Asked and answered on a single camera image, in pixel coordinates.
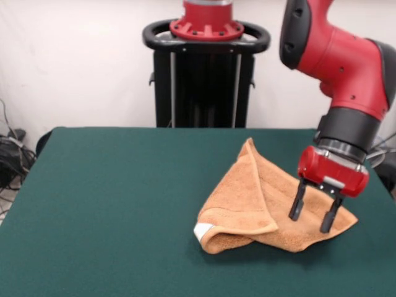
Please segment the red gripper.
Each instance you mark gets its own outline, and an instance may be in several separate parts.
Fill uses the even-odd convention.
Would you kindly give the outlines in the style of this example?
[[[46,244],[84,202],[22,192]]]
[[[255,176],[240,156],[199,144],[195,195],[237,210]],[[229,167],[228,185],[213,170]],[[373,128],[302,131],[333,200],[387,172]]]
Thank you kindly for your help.
[[[343,196],[359,196],[369,181],[369,173],[364,165],[314,146],[308,146],[303,151],[298,163],[298,175],[301,180],[289,212],[289,218],[293,221],[298,220],[303,208],[307,182],[323,191],[336,192],[330,210],[322,221],[321,233],[330,232],[343,204]]]

